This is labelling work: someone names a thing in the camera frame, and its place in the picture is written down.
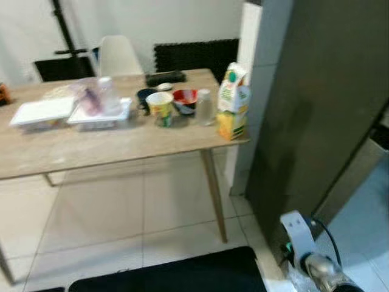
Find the juice carton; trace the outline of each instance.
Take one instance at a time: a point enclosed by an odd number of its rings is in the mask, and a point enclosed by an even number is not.
[[[216,115],[218,132],[228,140],[244,133],[250,100],[250,89],[243,86],[245,74],[246,71],[238,63],[229,64],[219,88]]]

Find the table top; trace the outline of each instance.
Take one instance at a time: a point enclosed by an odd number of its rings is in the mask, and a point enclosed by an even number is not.
[[[173,90],[208,88],[216,106],[218,84],[208,69],[184,71],[187,82],[174,83]],[[176,114],[171,128],[154,124],[153,116],[136,110],[136,92],[146,88],[143,75],[114,77],[122,97],[131,97],[131,117],[112,130],[77,131],[74,127],[24,133],[9,126],[24,102],[39,100],[44,93],[71,80],[45,82],[10,90],[11,105],[0,106],[0,179],[77,169],[113,162],[171,155],[186,151],[236,145],[246,137],[227,141],[216,132],[216,125],[202,127],[192,117]]]

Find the table leg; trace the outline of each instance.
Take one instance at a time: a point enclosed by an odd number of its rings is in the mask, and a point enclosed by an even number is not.
[[[48,173],[43,173],[42,175],[43,175],[44,179],[46,180],[46,182],[49,184],[49,186],[55,187],[55,184],[54,184],[54,183],[52,182],[52,180],[50,179]]]
[[[7,280],[7,282],[11,286],[13,286],[15,284],[15,280],[13,279],[13,276],[12,276],[11,270],[8,266],[7,260],[5,259],[5,256],[1,250],[1,246],[0,246],[0,269],[1,269],[2,273],[4,274],[4,277]]]
[[[213,208],[215,210],[216,219],[218,221],[221,239],[224,243],[227,242],[227,234],[224,226],[223,207],[221,202],[221,195],[218,184],[218,177],[216,176],[215,163],[213,161],[212,150],[200,150],[201,158],[204,164],[205,172],[207,174],[208,186],[211,193]]]

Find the metal object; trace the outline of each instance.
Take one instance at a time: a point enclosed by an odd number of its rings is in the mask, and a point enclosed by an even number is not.
[[[292,264],[309,276],[321,292],[362,291],[337,263],[317,252],[311,230],[298,211],[282,215],[280,221],[292,242]]]
[[[52,4],[54,7],[53,14],[57,17],[58,23],[60,25],[60,28],[61,28],[61,31],[63,34],[63,38],[65,39],[65,42],[66,42],[67,47],[68,47],[68,50],[58,50],[55,53],[59,54],[59,55],[71,54],[72,59],[74,60],[75,66],[77,68],[79,78],[86,77],[87,76],[86,70],[84,68],[83,63],[78,58],[78,54],[82,53],[82,52],[86,52],[87,50],[86,49],[76,50],[76,48],[74,47],[74,43],[72,41],[71,34],[69,32],[69,29],[67,28],[66,20],[63,16],[63,13],[62,13],[60,0],[52,0]]]

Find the red bowl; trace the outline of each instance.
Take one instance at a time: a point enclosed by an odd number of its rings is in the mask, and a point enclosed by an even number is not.
[[[173,104],[181,114],[194,114],[197,102],[197,90],[181,89],[173,92]]]

